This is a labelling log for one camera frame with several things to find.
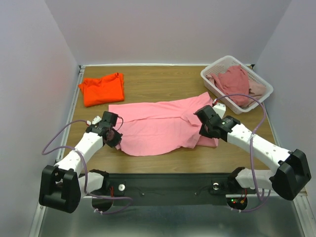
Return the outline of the bright pink t shirt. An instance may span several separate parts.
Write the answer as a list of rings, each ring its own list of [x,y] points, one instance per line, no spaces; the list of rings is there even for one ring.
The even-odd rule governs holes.
[[[156,103],[109,105],[122,117],[116,125],[122,136],[117,149],[130,156],[156,156],[184,147],[217,147],[216,138],[200,135],[201,122],[195,112],[212,99],[207,92],[187,99]]]

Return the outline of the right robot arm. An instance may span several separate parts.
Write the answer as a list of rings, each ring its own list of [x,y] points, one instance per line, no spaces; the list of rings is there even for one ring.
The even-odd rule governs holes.
[[[232,116],[222,118],[207,105],[195,112],[201,122],[200,135],[222,139],[257,158],[267,170],[237,168],[227,180],[233,193],[242,189],[264,189],[276,192],[285,200],[294,200],[311,179],[311,172],[304,152],[289,151],[253,134],[244,124]]]

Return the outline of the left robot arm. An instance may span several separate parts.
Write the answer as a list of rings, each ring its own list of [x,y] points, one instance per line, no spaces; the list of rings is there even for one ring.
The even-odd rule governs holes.
[[[122,134],[115,130],[119,115],[105,111],[102,117],[86,121],[87,129],[75,147],[55,165],[47,165],[41,174],[39,203],[67,213],[76,210],[80,200],[92,191],[103,195],[109,191],[109,174],[87,170],[87,162],[104,145],[116,147]]]

